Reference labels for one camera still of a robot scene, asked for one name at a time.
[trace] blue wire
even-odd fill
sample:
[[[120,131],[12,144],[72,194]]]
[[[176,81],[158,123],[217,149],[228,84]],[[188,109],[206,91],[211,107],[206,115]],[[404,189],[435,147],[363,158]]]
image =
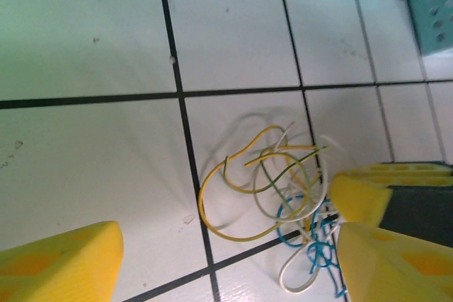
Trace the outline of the blue wire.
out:
[[[304,198],[304,196],[297,195],[295,198],[302,199],[302,198]],[[292,197],[287,199],[288,203],[291,201],[292,201]],[[313,271],[315,270],[316,267],[326,268],[329,276],[332,279],[333,285],[335,287],[335,298],[340,298],[341,296],[346,294],[346,286],[344,284],[341,284],[342,289],[339,291],[337,281],[336,281],[335,277],[333,276],[333,273],[331,270],[331,267],[334,267],[340,272],[340,276],[342,275],[340,265],[338,263],[333,262],[334,255],[336,258],[336,246],[334,246],[334,244],[331,244],[329,240],[327,240],[326,242],[319,241],[318,234],[315,232],[315,228],[316,228],[315,220],[316,220],[316,215],[318,214],[318,210],[325,203],[329,203],[329,202],[330,202],[329,199],[323,200],[323,202],[318,207],[318,209],[316,209],[313,213],[313,217],[311,219],[311,225],[310,225],[310,233],[311,233],[311,237],[315,241],[307,248],[306,255],[309,258],[310,262],[312,263],[312,266],[310,269],[310,274],[313,274]],[[278,208],[277,217],[280,217],[282,215],[282,212],[283,212],[283,204],[281,204],[280,207]],[[328,232],[326,231],[325,227],[333,224],[334,222],[321,220],[319,223],[321,223],[320,228],[323,232],[324,237],[326,237]],[[294,243],[290,243],[288,240],[286,240],[282,235],[282,231],[280,230],[280,227],[277,228],[277,234],[278,234],[278,238],[282,241],[282,243],[287,244],[288,246],[290,246],[292,248],[299,248],[302,246],[302,243],[294,244]],[[329,258],[326,258],[326,256],[324,255],[324,251],[323,251],[324,248],[328,249]],[[324,260],[324,264],[321,264],[321,262],[320,262],[321,258]]]
[[[301,194],[298,194],[295,198],[302,199],[302,198],[304,198],[304,196],[301,195]],[[286,202],[288,202],[288,203],[290,203],[291,201],[292,201],[292,197],[290,197],[290,198],[288,198],[286,200]],[[281,204],[280,208],[278,208],[278,210],[277,210],[277,217],[278,218],[280,216],[282,216],[282,212],[283,212],[283,204]],[[277,228],[277,235],[278,235],[278,238],[282,241],[282,243],[284,243],[286,245],[289,245],[290,247],[300,248],[302,246],[302,243],[300,243],[300,244],[290,243],[286,238],[284,238],[283,235],[282,235],[282,231],[280,230],[280,227]]]

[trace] tile floor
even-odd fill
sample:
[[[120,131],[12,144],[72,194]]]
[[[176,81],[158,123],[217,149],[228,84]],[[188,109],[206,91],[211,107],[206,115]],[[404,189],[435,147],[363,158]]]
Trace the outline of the tile floor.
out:
[[[303,297],[280,290],[292,250],[276,235],[230,243],[200,223],[200,181],[269,124],[328,134],[360,163],[453,162],[453,59],[420,58],[404,0],[0,6],[0,248],[117,220],[114,302],[335,300],[326,274]],[[214,178],[225,232],[272,223],[250,206]]]

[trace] yellow wire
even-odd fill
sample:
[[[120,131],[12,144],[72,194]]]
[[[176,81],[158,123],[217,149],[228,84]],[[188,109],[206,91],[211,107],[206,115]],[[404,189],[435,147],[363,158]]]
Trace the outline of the yellow wire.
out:
[[[285,163],[286,163],[287,166],[290,166],[291,165],[291,158],[290,157],[285,157]],[[299,176],[297,176],[296,172],[292,168],[289,170],[289,173],[291,175],[291,178],[294,179],[294,181],[300,187],[302,187],[305,190],[307,190],[305,183],[299,178]],[[316,183],[319,178],[321,178],[321,174],[318,174],[317,178],[315,178],[315,180],[312,182],[311,186],[313,186],[314,183]],[[313,216],[309,216],[309,218],[307,218],[305,220],[305,231],[307,233],[310,231],[312,218],[313,218]],[[302,244],[304,244],[306,240],[308,240],[308,239],[306,239],[305,236],[302,236]]]
[[[254,236],[250,236],[250,237],[245,237],[245,238],[238,238],[238,237],[232,237],[232,236],[228,236],[228,235],[225,235],[223,233],[221,233],[220,231],[218,231],[208,220],[207,220],[207,217],[206,217],[206,212],[205,212],[205,207],[203,205],[203,194],[205,193],[205,189],[206,189],[206,186],[207,186],[207,183],[210,181],[210,179],[212,178],[212,176],[223,166],[227,164],[228,160],[229,159],[233,159],[233,158],[236,158],[238,156],[240,156],[241,154],[243,154],[244,152],[246,152],[247,150],[249,150],[252,145],[254,145],[257,140],[259,140],[261,138],[261,136],[272,130],[272,129],[282,129],[281,127],[279,127],[278,125],[271,125],[267,128],[265,128],[264,130],[262,130],[259,134],[256,135],[256,137],[246,146],[244,147],[243,149],[241,149],[240,151],[236,152],[233,156],[230,156],[230,157],[227,157],[225,159],[225,161],[222,161],[221,163],[217,164],[211,171],[210,173],[208,173],[208,175],[206,176],[205,180],[203,181],[201,187],[200,187],[200,193],[199,193],[199,196],[198,196],[198,209],[200,210],[200,216],[203,220],[203,222],[205,222],[205,225],[206,227],[208,227],[208,229],[210,229],[214,234],[218,235],[219,237],[221,238],[224,238],[226,240],[232,240],[232,241],[236,241],[236,242],[248,242],[248,241],[251,241],[251,240],[258,240],[259,238],[262,238],[263,236],[266,236],[267,234],[271,233],[272,231],[274,231],[275,229],[277,229],[279,226],[283,225],[284,223],[283,222],[278,222],[276,224],[274,224],[274,226],[270,227],[269,229],[263,231],[262,233],[259,233],[258,235],[254,235]],[[308,146],[295,146],[297,149],[301,149],[301,148],[308,148]],[[264,160],[264,159],[267,159],[269,157],[271,157],[271,153],[269,154],[266,154],[264,156],[261,156],[261,157],[258,157],[248,163],[245,164],[245,166],[250,166],[251,164],[255,163],[255,162],[258,162],[258,161],[261,161],[261,160]],[[303,165],[301,164],[301,162],[299,162],[299,160],[297,158],[296,159],[296,163],[293,164],[293,165],[297,165],[299,166],[302,170],[303,170]],[[238,189],[237,191],[239,192],[245,192],[245,193],[252,193],[252,192],[260,192],[259,190],[261,191],[264,191],[266,190],[267,188],[263,189],[259,189],[259,190],[244,190],[240,187],[237,187],[233,184],[231,184],[229,181],[227,182],[229,185],[231,185],[231,187],[235,187],[235,190]],[[299,212],[302,211],[302,209],[304,208],[304,205],[302,205],[300,208],[298,208],[296,211],[294,211],[293,213],[291,213],[288,218],[291,218],[291,217],[294,217],[296,216]]]
[[[282,149],[282,150],[313,150],[315,149],[316,147],[315,146],[306,146],[306,145],[286,145],[286,146],[281,146],[279,148]],[[269,150],[273,150],[273,148],[267,148],[265,150],[262,151],[263,152],[266,152],[266,151],[269,151]],[[240,154],[238,153],[235,153],[233,156],[227,156],[225,158],[225,161],[223,162],[224,163],[224,170],[223,170],[223,178],[224,178],[224,181],[225,183],[233,190],[237,191],[237,192],[242,192],[243,194],[253,194],[253,193],[256,193],[258,194],[259,192],[263,192],[267,189],[269,189],[272,185],[269,184],[269,185],[266,185],[265,187],[261,187],[259,189],[254,189],[254,190],[247,190],[247,189],[243,189],[242,187],[239,187],[233,183],[231,183],[231,181],[228,179],[228,175],[227,175],[227,171],[228,171],[228,162],[230,159],[233,159],[237,156],[240,156],[243,152],[243,150],[240,151]]]
[[[316,149],[316,146],[314,145],[280,146],[278,148],[278,150],[314,150],[314,149]],[[291,157],[286,157],[285,161],[286,165],[289,166],[291,164]],[[299,186],[301,186],[305,190],[307,189],[305,183],[299,177],[297,177],[297,174],[292,168],[289,170],[289,173]]]
[[[284,156],[285,157],[285,160],[288,160],[288,159],[292,159],[293,161],[295,161],[296,163],[298,163],[298,166],[303,168],[303,165],[299,162],[299,159],[297,159],[296,157],[294,157],[293,155],[290,155],[288,153],[274,153],[274,155],[272,155],[271,153],[267,153],[267,155],[271,155],[271,156],[276,156],[276,155],[281,155],[281,156]],[[299,211],[302,211],[306,205],[308,204],[308,197],[310,195],[310,189],[313,187],[314,183],[316,183],[316,180],[314,182],[312,182],[312,184],[310,184],[310,186],[308,188],[306,188],[306,186],[304,185],[303,188],[306,189],[306,192],[304,194],[304,200],[302,201],[302,204],[301,206],[296,210],[292,210],[291,206],[286,202],[285,198],[284,197],[281,197],[282,198],[282,201],[283,201],[283,204],[286,205],[290,211],[292,211],[292,213],[299,213]],[[277,189],[277,187],[275,186],[275,183],[273,185],[273,187],[275,188],[275,190],[280,194],[280,191]],[[296,222],[297,225],[300,227],[300,228],[303,228],[303,226],[300,224],[300,221]],[[307,220],[305,221],[305,231],[308,233],[310,231],[310,225],[311,225],[311,222],[309,223]],[[308,238],[306,238],[305,236],[302,235],[302,244],[305,243],[305,240],[309,240]]]
[[[310,159],[311,157],[315,156],[318,152],[319,152],[319,150],[316,151],[316,152],[313,152],[310,156],[306,157],[303,161],[306,161],[307,159]],[[254,164],[254,163],[258,162],[258,161],[263,161],[264,159],[271,158],[271,157],[274,157],[274,156],[283,156],[283,157],[285,157],[285,158],[291,158],[291,159],[294,161],[294,163],[293,163],[293,164],[290,164],[289,166],[294,166],[294,165],[297,164],[302,170],[304,170],[304,166],[302,165],[302,163],[299,161],[299,159],[297,159],[297,158],[294,157],[293,155],[291,155],[291,154],[289,154],[289,153],[276,153],[276,152],[272,152],[272,153],[267,153],[267,154],[265,154],[265,155],[261,155],[260,157],[255,158],[255,159],[253,159],[253,160],[250,161],[250,162],[247,162],[244,166],[248,167],[248,166],[250,166],[250,165],[252,165],[252,164]],[[310,185],[310,186],[308,187],[308,189],[307,189],[307,191],[306,191],[306,194],[304,195],[304,200],[302,201],[301,206],[300,206],[296,211],[294,211],[294,212],[299,213],[299,212],[301,212],[301,211],[305,208],[305,206],[306,206],[307,203],[308,203],[308,198],[309,198],[309,196],[310,196],[310,189],[311,189],[312,186],[313,186],[313,185]]]

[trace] black grout line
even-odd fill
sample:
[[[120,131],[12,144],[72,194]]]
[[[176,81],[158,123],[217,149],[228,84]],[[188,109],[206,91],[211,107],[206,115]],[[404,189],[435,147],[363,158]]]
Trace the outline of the black grout line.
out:
[[[164,294],[170,290],[176,289],[180,286],[183,286],[184,284],[190,283],[192,281],[195,281],[196,279],[200,279],[210,273],[210,270],[206,267],[200,270],[197,270],[196,272],[192,272],[188,275],[185,275],[183,277],[180,277],[179,279],[175,279],[174,281],[171,281],[169,283],[162,284],[161,286],[158,286],[152,290],[145,291],[144,293],[141,293],[140,295],[131,297],[127,300],[124,300],[124,302],[144,302],[148,301],[151,298],[154,298],[158,295]]]
[[[297,236],[300,236],[300,232],[293,231],[291,233],[284,235],[283,238],[285,240],[291,240]],[[230,265],[234,265],[235,263],[245,260],[246,258],[249,258],[250,256],[254,256],[260,252],[263,252],[267,249],[275,247],[276,245],[281,244],[281,242],[282,241],[279,238],[275,238],[264,244],[257,245],[256,247],[254,247],[252,249],[241,252],[240,254],[229,257],[218,263],[214,263],[211,267],[206,267],[206,268],[197,270],[196,272],[191,272],[190,274],[187,274],[183,277],[175,279],[169,283],[162,284],[161,286],[153,288],[149,291],[145,291],[144,293],[134,296],[132,298],[129,298],[127,300],[124,300],[123,302],[143,302],[143,301],[149,300],[150,298],[154,298],[154,297],[164,294],[170,290],[179,288],[180,286],[183,286],[184,284],[195,281],[196,279],[200,279],[204,276],[207,276],[208,274],[210,274],[212,272],[216,272],[217,270],[223,269]]]
[[[355,0],[355,6],[357,8],[357,14],[359,16],[360,27],[362,29],[363,39],[365,41],[365,49],[367,50],[369,67],[371,69],[373,82],[376,85],[377,102],[379,104],[379,111],[381,113],[382,123],[384,125],[384,133],[385,133],[385,137],[387,140],[387,146],[389,148],[390,159],[392,162],[394,162],[395,161],[395,150],[394,150],[393,144],[391,142],[389,124],[387,122],[385,109],[384,109],[384,103],[382,101],[381,90],[379,88],[379,83],[377,80],[376,66],[374,65],[373,55],[372,55],[371,47],[369,45],[367,27],[365,25],[365,19],[363,18],[362,5],[360,4],[360,0]]]
[[[292,238],[294,237],[297,237],[300,235],[300,232],[299,231],[292,231],[291,233],[288,233],[286,235],[283,236],[283,238],[285,240],[291,240]],[[235,256],[232,256],[232,257],[229,257],[225,260],[222,260],[218,263],[215,263],[214,264],[214,270],[220,270],[220,269],[223,269],[225,267],[228,267],[230,265],[233,265],[234,263],[237,263],[237,262],[240,262],[242,260],[245,260],[246,258],[249,258],[250,256],[254,256],[260,252],[263,252],[267,249],[271,249],[273,247],[275,247],[276,245],[279,245],[281,244],[281,240],[279,238],[275,238],[273,240],[270,240],[266,243],[263,243],[261,245],[257,245],[256,247],[254,248],[251,248],[249,250],[246,250],[244,252],[241,252],[240,254],[237,254]]]
[[[300,91],[300,86],[276,86],[272,88],[226,88],[222,90],[186,91],[184,97],[211,97],[216,95],[250,95],[254,93]]]
[[[423,77],[423,80],[428,81],[428,75],[426,73],[425,62],[423,61],[422,51],[421,51],[420,44],[419,44],[419,41],[417,38],[417,34],[415,32],[415,22],[414,22],[412,8],[411,8],[411,5],[409,4],[409,0],[406,0],[406,8],[409,13],[409,18],[411,19],[410,20],[411,31],[412,31],[414,43],[417,47],[417,58],[418,58],[418,63],[420,65],[422,77]],[[432,118],[432,123],[434,124],[434,130],[435,130],[436,137],[437,137],[437,143],[439,144],[440,155],[442,157],[442,160],[444,162],[447,162],[447,152],[445,151],[445,145],[444,145],[444,141],[442,138],[442,132],[440,131],[439,119],[437,117],[437,111],[435,109],[434,99],[432,97],[431,87],[430,87],[429,83],[425,84],[425,90],[426,90],[426,96],[428,97],[428,105],[430,106],[431,118]]]
[[[179,69],[178,52],[176,49],[175,36],[173,34],[173,25],[171,23],[171,14],[170,14],[170,7],[168,5],[168,0],[162,0],[162,8],[164,11],[164,19],[165,19],[165,24],[166,24],[166,29],[167,29],[168,45],[170,47],[171,56],[174,58],[173,71],[175,74],[176,92],[179,95],[178,96],[179,108],[180,108],[180,113],[181,113],[181,120],[183,123],[185,145],[187,146],[187,154],[188,154],[188,159],[189,159],[190,172],[192,174],[193,189],[195,191],[196,201],[198,201],[198,197],[200,194],[200,179],[198,178],[197,163],[195,161],[195,152],[193,150],[192,137],[190,134],[190,125],[189,125],[189,119],[188,119],[188,114],[187,114],[187,107],[185,106],[185,98],[183,97],[183,82],[181,79],[181,74],[180,74],[180,69]],[[220,292],[219,292],[219,284],[217,281],[217,275],[214,270],[211,270],[212,265],[214,264],[214,258],[212,255],[210,237],[209,237],[209,233],[207,232],[207,227],[203,223],[201,218],[200,218],[200,228],[201,228],[201,234],[202,234],[202,238],[203,238],[203,245],[205,248],[207,267],[208,267],[208,270],[210,271],[212,295],[214,298],[214,302],[220,302],[221,300],[220,300]]]
[[[293,51],[293,54],[294,54],[294,61],[296,63],[297,76],[299,77],[299,82],[300,82],[300,86],[301,86],[301,89],[302,89],[302,100],[304,101],[306,121],[307,121],[307,124],[309,126],[309,133],[310,133],[311,143],[313,145],[315,145],[316,144],[316,139],[315,139],[315,136],[314,136],[313,121],[311,119],[309,104],[308,104],[308,100],[306,98],[306,90],[307,90],[307,88],[304,87],[304,81],[303,81],[303,78],[302,78],[302,71],[301,71],[301,67],[300,67],[300,63],[299,63],[299,56],[297,54],[297,46],[296,46],[296,43],[295,43],[295,40],[294,40],[294,33],[292,31],[291,19],[289,18],[289,11],[288,11],[287,2],[286,2],[286,0],[282,0],[282,2],[283,2],[283,8],[285,10],[285,17],[286,17],[286,22],[287,22],[287,26],[288,26],[289,36],[290,36],[290,39],[291,39],[292,51]],[[321,166],[321,164],[320,164],[318,155],[316,155],[315,159],[316,159],[316,166],[319,168]],[[332,235],[331,238],[332,238],[333,246],[336,247],[335,236]],[[343,275],[342,274],[340,274],[340,281],[341,281],[341,284],[343,286],[345,286],[345,282],[343,280]],[[344,300],[344,302],[348,302],[347,294],[343,295],[343,300]]]
[[[69,97],[69,98],[37,98],[37,99],[19,99],[19,100],[0,100],[1,109],[23,109],[23,108],[42,108],[49,106],[65,105],[84,105],[100,103],[121,103],[137,100],[156,100],[176,98],[174,92],[165,93],[143,93],[132,95],[97,95],[86,97]]]
[[[294,55],[294,62],[296,63],[297,77],[299,78],[300,88],[302,89],[302,100],[304,101],[305,115],[306,115],[307,124],[309,126],[309,133],[310,133],[311,143],[314,145],[314,144],[316,144],[315,137],[314,137],[314,129],[313,129],[312,121],[311,121],[308,101],[306,99],[306,93],[305,93],[306,89],[304,88],[304,81],[302,79],[302,71],[301,71],[301,68],[300,68],[299,57],[298,57],[298,54],[297,54],[296,41],[294,39],[294,33],[292,31],[291,19],[289,18],[288,5],[287,5],[286,0],[282,0],[282,3],[283,3],[283,9],[285,10],[286,24],[287,24],[287,27],[288,27],[289,38],[291,40],[292,52],[293,52],[293,55]],[[319,159],[318,159],[318,157],[316,157],[316,165],[319,167]]]
[[[201,90],[187,92],[137,93],[127,95],[95,95],[65,98],[33,98],[17,100],[0,100],[0,110],[46,108],[52,106],[86,105],[102,103],[123,103],[175,98],[215,97],[221,95],[247,95],[255,93],[281,93],[292,91],[334,90],[346,88],[371,88],[373,86],[404,86],[431,83],[453,83],[453,79],[432,79],[417,81],[385,81],[377,83],[347,83],[308,86],[280,86],[272,88],[228,88],[222,90]]]

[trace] green wire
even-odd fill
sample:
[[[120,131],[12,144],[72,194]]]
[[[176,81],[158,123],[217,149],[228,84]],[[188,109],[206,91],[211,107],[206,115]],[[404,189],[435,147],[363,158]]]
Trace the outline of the green wire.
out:
[[[315,155],[315,154],[318,153],[320,150],[325,149],[325,148],[326,148],[326,146],[323,146],[323,147],[320,148],[320,149],[315,149],[315,150],[313,150],[311,153],[309,153],[308,155],[305,155],[304,157],[302,157],[302,158],[300,158],[300,159],[295,158],[293,155],[291,155],[291,154],[289,154],[289,153],[287,153],[287,155],[288,155],[289,157],[291,157],[292,159],[297,160],[299,163],[303,163],[306,159],[308,159],[309,157]],[[224,169],[223,169],[223,171],[222,171],[222,175],[223,175],[224,178],[225,178],[226,175],[227,175],[227,174],[225,173],[225,169],[227,168],[227,164],[228,164],[228,157],[225,158]],[[288,166],[287,166],[287,167],[286,167],[286,168],[285,168],[285,169],[284,169],[284,170],[283,170],[283,171],[282,171],[282,172],[281,172],[274,180],[273,180],[273,182],[277,182],[277,181],[278,181],[285,173],[287,173],[289,170],[291,170],[291,168],[292,168],[293,166],[295,166],[296,164],[297,164],[296,162],[294,162],[294,163],[292,163],[292,164],[289,164],[289,165],[288,165]],[[269,189],[270,187],[272,187],[272,186],[273,186],[273,182],[271,182],[270,184],[266,185],[266,186],[263,188],[262,191],[265,191],[265,190]]]
[[[311,184],[310,184],[310,179],[309,179],[309,176],[308,174],[306,173],[306,169],[304,167],[304,165],[302,164],[302,162],[300,160],[298,160],[296,157],[294,157],[292,154],[290,153],[287,153],[287,152],[284,152],[284,153],[281,153],[281,154],[284,154],[290,158],[292,158],[295,162],[293,164],[297,164],[297,165],[300,165],[300,167],[302,168],[302,171],[304,172],[304,177],[305,177],[305,180],[307,182],[307,185],[309,186],[308,187],[308,190],[307,190],[307,193],[306,195],[310,195],[310,189],[311,189]],[[280,198],[282,199],[282,202],[283,204],[292,212],[294,213],[294,210],[293,208],[289,205],[289,203],[287,202],[285,196],[283,196],[281,190],[277,187],[276,185],[276,182],[289,170],[289,167],[291,165],[289,165],[286,169],[284,169],[274,180],[270,177],[269,175],[269,172],[267,170],[267,168],[264,166],[264,162],[263,161],[260,161],[260,165],[261,165],[261,168],[263,168],[263,171],[264,171],[264,174],[266,176],[266,178],[268,179],[268,181],[270,182],[270,185],[275,189],[276,193],[278,193],[278,195],[280,196]],[[300,222],[298,221],[297,222],[297,225],[300,227],[300,228],[303,228],[302,225],[300,224]]]

